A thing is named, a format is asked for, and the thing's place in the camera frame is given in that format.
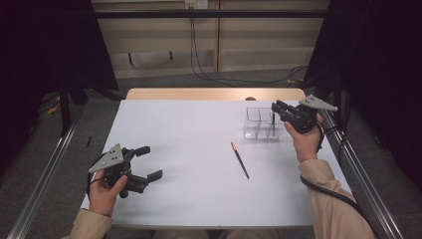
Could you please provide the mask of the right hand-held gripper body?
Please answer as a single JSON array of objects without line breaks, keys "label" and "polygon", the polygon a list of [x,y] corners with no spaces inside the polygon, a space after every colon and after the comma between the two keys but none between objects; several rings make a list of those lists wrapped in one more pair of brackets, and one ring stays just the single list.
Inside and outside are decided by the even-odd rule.
[{"label": "right hand-held gripper body", "polygon": [[317,124],[317,111],[326,110],[336,112],[338,107],[332,106],[323,100],[309,95],[301,100],[297,106],[289,105],[280,115],[281,121],[288,121],[294,129],[303,134],[314,128]]}]

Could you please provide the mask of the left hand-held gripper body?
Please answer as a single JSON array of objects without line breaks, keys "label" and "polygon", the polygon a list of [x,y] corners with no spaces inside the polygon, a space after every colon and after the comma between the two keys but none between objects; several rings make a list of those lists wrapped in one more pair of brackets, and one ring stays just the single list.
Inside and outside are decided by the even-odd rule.
[{"label": "left hand-held gripper body", "polygon": [[136,156],[135,149],[127,149],[116,144],[109,151],[99,156],[89,168],[89,180],[92,180],[95,172],[102,170],[105,173],[105,181],[113,186],[123,175],[127,176],[127,183],[120,192],[120,198],[127,198],[132,192],[142,193],[148,185],[147,178],[131,173],[131,160]]}]

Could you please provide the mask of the clear plastic organizer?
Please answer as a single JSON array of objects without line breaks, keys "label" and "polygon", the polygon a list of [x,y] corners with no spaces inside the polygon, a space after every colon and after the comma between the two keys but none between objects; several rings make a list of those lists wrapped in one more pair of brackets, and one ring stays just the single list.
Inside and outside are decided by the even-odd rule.
[{"label": "clear plastic organizer", "polygon": [[284,123],[275,113],[276,135],[272,137],[272,110],[270,108],[246,108],[243,133],[246,139],[278,139]]}]

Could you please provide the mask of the person's right hand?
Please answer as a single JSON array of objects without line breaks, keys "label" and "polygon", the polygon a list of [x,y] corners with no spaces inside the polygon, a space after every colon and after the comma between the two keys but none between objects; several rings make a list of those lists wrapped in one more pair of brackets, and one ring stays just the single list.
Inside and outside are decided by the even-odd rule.
[{"label": "person's right hand", "polygon": [[287,121],[285,123],[285,129],[294,141],[294,148],[299,163],[310,159],[317,159],[321,139],[321,131],[318,125],[315,125],[309,132],[300,134]]}]

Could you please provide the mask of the person's left hand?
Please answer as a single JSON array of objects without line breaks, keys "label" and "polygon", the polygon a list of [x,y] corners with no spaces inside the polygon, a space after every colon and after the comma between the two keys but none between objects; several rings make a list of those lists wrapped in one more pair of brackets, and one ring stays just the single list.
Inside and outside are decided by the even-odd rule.
[{"label": "person's left hand", "polygon": [[126,183],[127,177],[123,175],[112,187],[108,187],[104,177],[97,173],[90,184],[89,210],[96,214],[112,217],[116,198],[124,189]]}]

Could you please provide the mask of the white table mat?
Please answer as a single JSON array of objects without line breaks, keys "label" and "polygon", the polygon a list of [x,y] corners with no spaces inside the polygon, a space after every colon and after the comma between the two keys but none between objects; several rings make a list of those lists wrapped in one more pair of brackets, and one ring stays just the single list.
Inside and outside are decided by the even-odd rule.
[{"label": "white table mat", "polygon": [[[246,139],[250,101],[121,102],[105,145],[148,145],[131,170],[161,179],[114,208],[120,228],[289,227],[312,224],[293,140]],[[232,149],[233,141],[249,173]]]}]

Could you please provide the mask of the black metal stand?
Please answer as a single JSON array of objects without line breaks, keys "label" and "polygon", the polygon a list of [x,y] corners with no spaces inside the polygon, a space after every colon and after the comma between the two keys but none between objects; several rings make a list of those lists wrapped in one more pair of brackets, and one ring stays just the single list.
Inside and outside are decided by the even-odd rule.
[{"label": "black metal stand", "polygon": [[69,108],[69,95],[65,79],[61,79],[59,82],[59,93],[60,93],[60,106],[62,114],[62,132],[61,136],[64,136],[71,126],[71,115]]}]

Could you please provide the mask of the black curtain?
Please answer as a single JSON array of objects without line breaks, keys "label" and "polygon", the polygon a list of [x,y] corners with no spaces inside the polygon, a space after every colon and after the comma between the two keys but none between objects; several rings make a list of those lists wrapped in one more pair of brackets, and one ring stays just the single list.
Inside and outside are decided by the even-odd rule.
[{"label": "black curtain", "polygon": [[422,0],[329,0],[305,81],[342,86],[422,191]]},{"label": "black curtain", "polygon": [[60,86],[117,88],[92,0],[0,0],[0,174]]}]

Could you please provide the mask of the black horizontal bar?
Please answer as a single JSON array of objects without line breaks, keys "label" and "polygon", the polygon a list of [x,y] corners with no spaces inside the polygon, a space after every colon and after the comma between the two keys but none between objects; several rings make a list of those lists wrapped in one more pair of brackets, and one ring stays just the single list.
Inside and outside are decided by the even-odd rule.
[{"label": "black horizontal bar", "polygon": [[143,10],[99,11],[99,19],[136,18],[324,18],[326,10]]}]

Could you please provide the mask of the aluminium rail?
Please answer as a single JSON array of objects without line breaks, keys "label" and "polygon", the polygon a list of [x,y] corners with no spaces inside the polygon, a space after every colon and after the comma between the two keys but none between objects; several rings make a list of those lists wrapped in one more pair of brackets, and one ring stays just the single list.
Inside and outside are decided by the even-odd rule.
[{"label": "aluminium rail", "polygon": [[362,163],[360,162],[355,150],[350,144],[348,138],[342,129],[334,122],[334,113],[328,110],[322,110],[321,113],[325,117],[325,121],[329,127],[332,127],[332,134],[339,144],[340,152],[344,155],[346,161],[351,167],[356,180],[361,187],[365,198],[373,210],[377,221],[382,227],[387,239],[405,239],[400,232],[390,210],[382,200],[374,184],[366,173]]},{"label": "aluminium rail", "polygon": [[84,107],[77,107],[72,120],[70,122],[63,123],[62,132],[57,139],[54,151],[51,153],[48,162],[43,168],[41,176],[34,183],[35,187],[31,191],[29,198],[26,200],[6,239],[25,239],[27,236],[29,228],[44,201],[47,191],[49,190],[57,168],[59,167],[70,142],[72,141],[84,110]]}]

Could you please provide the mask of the white wall outlet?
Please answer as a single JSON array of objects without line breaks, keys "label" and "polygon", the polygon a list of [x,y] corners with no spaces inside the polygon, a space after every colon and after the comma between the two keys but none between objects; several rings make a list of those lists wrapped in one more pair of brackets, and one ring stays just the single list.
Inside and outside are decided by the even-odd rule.
[{"label": "white wall outlet", "polygon": [[206,10],[209,7],[208,0],[184,0],[185,8],[188,10]]}]

